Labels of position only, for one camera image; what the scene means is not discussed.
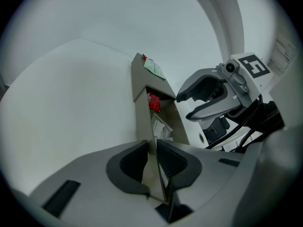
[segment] red packet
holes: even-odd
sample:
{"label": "red packet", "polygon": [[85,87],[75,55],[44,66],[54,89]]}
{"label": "red packet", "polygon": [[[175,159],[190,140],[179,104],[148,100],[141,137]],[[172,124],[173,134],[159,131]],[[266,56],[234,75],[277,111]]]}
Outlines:
{"label": "red packet", "polygon": [[160,112],[160,98],[154,93],[148,93],[148,106],[157,112]]}

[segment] sticker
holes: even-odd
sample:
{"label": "sticker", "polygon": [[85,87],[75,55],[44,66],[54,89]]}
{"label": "sticker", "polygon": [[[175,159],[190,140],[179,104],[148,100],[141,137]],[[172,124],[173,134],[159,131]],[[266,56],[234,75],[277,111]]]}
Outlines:
{"label": "sticker", "polygon": [[238,60],[246,68],[246,70],[248,70],[253,78],[258,78],[270,73],[268,68],[255,55],[243,57]]}

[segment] red object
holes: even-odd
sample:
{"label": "red object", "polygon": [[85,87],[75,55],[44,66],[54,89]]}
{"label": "red object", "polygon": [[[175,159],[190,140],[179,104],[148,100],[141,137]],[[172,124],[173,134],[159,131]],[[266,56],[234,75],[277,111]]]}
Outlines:
{"label": "red object", "polygon": [[148,95],[148,106],[157,112],[160,112],[160,98],[154,93]]}

